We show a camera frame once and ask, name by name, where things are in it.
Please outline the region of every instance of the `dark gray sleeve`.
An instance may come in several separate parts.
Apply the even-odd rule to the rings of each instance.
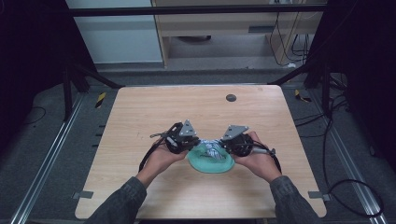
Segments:
[[[131,224],[147,196],[146,188],[135,177],[114,191],[84,223]]]
[[[273,180],[270,188],[276,204],[277,223],[321,223],[317,213],[287,176]]]

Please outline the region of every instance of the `table top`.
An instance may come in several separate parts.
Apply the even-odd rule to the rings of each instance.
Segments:
[[[234,94],[236,101],[226,96]],[[201,139],[221,138],[228,125],[246,125],[276,149],[282,172],[320,217],[326,208],[308,191],[318,186],[305,156],[289,108],[278,86],[160,86],[119,90],[80,198],[78,218],[94,210],[131,176],[156,139],[149,136],[189,119]],[[275,217],[268,183],[236,164],[224,174],[203,174],[186,158],[171,165],[148,187],[136,218]]]

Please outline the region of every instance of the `person's left hand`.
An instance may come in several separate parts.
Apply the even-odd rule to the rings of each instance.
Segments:
[[[158,174],[165,171],[174,162],[183,160],[188,152],[185,150],[180,154],[172,153],[165,142],[162,142],[148,157],[145,167],[136,175],[136,178],[147,188]]]

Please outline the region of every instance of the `black horizontal bar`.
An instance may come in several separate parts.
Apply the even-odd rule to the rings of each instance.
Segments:
[[[251,13],[251,12],[309,12],[337,9],[325,4],[288,5],[235,5],[235,6],[192,6],[192,7],[114,7],[114,8],[71,8],[53,10],[50,14],[72,17],[97,16],[141,16],[171,14],[212,14],[212,13]]]

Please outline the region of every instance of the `white wall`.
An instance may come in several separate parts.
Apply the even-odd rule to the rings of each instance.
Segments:
[[[151,7],[149,0],[66,0],[70,8]],[[94,63],[162,62],[153,16],[75,18]]]

